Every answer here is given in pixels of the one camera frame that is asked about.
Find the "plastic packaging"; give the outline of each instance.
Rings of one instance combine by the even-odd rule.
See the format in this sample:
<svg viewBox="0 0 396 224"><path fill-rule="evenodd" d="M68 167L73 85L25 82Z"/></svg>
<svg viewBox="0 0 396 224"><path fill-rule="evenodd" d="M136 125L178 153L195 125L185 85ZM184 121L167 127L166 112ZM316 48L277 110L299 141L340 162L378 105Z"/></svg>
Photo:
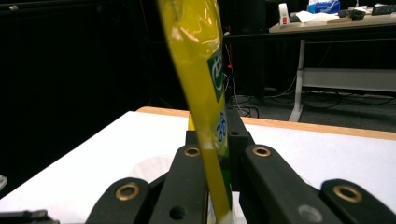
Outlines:
<svg viewBox="0 0 396 224"><path fill-rule="evenodd" d="M216 0L158 0L158 7L191 113L189 127L197 133L216 221L234 223L230 174L220 168L229 152L219 6Z"/></svg>

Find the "white table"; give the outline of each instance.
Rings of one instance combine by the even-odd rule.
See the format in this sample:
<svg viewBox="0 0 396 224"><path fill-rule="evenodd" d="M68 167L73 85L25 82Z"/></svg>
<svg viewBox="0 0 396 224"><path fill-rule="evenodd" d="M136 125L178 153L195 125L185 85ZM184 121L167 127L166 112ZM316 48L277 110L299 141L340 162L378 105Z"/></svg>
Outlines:
<svg viewBox="0 0 396 224"><path fill-rule="evenodd" d="M136 167L145 161L163 159L163 164L146 163L145 169L157 175L166 172L167 163L184 144L187 121L187 117L128 112L9 193L0 201L0 212L47 209L61 223L83 223L105 190L137 174ZM344 178L396 212L396 137L246 126L257 144L276 149L315 188L324 180ZM240 211L237 216L244 223Z"/></svg>
<svg viewBox="0 0 396 224"><path fill-rule="evenodd" d="M307 36L307 39L302 37L300 41L294 108L289 118L290 121L299 121L303 111L303 105L301 104L303 86L364 91L396 91L396 70L304 68L305 43L306 40L309 40L312 36L318 36L321 31L339 31L340 29L349 29L349 32L353 34L358 29L373 28L376 26L396 27L396 16L366 15L363 20L340 23L295 22L285 26L276 24L269 29L269 32L272 34L306 33Z"/></svg>

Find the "blue object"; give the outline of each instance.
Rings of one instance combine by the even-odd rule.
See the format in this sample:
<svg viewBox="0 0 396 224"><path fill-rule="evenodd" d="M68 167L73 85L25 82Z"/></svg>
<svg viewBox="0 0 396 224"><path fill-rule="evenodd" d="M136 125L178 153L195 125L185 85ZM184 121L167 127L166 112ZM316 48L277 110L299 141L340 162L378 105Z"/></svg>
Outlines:
<svg viewBox="0 0 396 224"><path fill-rule="evenodd" d="M340 11L340 1L333 0L329 2L318 2L308 6L308 12L310 13L338 13Z"/></svg>

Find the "desk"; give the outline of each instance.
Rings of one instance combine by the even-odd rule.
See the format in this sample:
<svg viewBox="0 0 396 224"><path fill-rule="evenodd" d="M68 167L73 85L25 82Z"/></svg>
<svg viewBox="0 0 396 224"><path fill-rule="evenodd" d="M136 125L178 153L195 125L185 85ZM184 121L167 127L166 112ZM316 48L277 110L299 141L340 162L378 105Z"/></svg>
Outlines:
<svg viewBox="0 0 396 224"><path fill-rule="evenodd" d="M125 113L0 200L0 211L47 209L61 223L85 222L112 183L132 174L142 161L173 157L184 145L187 116L186 111L153 107ZM315 188L323 180L344 178L396 212L396 133L243 121L257 144L276 149Z"/></svg>
<svg viewBox="0 0 396 224"><path fill-rule="evenodd" d="M390 15L366 15L363 20L342 23L309 24L296 22L286 26L277 24L270 28L269 32L273 34L290 34L320 31L340 32L346 30L352 33L354 29L369 29L376 26L396 27L396 17L391 17ZM289 118L290 121L298 121L300 119L303 110L301 104L303 86L366 91L396 91L396 70L304 68L304 50L307 39L302 39L300 43L294 108Z"/></svg>

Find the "metal table leg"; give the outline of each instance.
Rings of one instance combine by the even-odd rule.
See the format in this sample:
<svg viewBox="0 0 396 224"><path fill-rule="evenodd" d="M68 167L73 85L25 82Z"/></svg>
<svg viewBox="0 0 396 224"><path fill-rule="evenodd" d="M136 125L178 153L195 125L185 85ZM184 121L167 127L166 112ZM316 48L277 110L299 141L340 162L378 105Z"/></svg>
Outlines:
<svg viewBox="0 0 396 224"><path fill-rule="evenodd" d="M303 105L301 104L301 93L303 88L303 77L304 77L304 52L305 52L305 40L301 40L300 57L297 68L294 108L289 117L289 121L298 122L300 120L300 116L303 111Z"/></svg>

